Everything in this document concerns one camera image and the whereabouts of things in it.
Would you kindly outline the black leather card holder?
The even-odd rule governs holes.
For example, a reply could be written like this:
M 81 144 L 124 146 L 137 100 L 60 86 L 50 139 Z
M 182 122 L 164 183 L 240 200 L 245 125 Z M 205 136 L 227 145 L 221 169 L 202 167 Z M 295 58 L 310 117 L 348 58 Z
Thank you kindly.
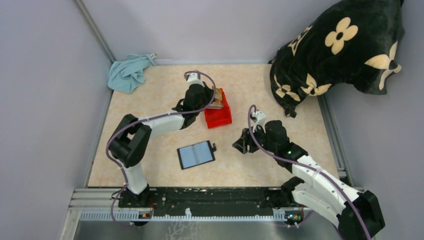
M 216 160 L 217 146 L 209 140 L 178 148 L 177 155 L 182 170 L 200 166 Z

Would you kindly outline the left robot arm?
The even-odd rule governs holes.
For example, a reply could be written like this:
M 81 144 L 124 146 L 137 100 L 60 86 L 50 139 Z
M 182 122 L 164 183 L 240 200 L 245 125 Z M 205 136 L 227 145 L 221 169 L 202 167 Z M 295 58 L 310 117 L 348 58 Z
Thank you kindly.
M 105 151 L 123 174 L 123 190 L 129 202 L 144 207 L 150 200 L 149 184 L 141 164 L 150 138 L 189 127 L 214 101 L 216 90 L 204 82 L 194 83 L 189 86 L 184 98 L 166 113 L 145 118 L 127 114 L 122 118 Z

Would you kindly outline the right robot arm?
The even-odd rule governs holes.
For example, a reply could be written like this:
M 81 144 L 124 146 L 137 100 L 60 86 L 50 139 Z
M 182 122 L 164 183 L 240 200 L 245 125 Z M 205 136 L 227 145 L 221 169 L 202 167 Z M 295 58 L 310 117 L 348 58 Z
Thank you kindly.
M 386 226 L 376 195 L 361 192 L 324 170 L 290 141 L 280 120 L 244 128 L 232 147 L 242 154 L 263 150 L 292 173 L 281 186 L 283 203 L 310 208 L 331 222 L 344 240 L 370 240 Z

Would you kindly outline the red plastic bin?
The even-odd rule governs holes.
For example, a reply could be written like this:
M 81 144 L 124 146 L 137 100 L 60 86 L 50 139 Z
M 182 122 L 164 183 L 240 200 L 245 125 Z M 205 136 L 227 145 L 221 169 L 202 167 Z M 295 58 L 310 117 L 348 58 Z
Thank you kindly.
M 231 108 L 222 88 L 217 89 L 215 101 L 217 100 L 224 103 L 224 107 L 222 109 L 206 109 L 204 111 L 205 122 L 208 129 L 229 125 L 233 122 Z

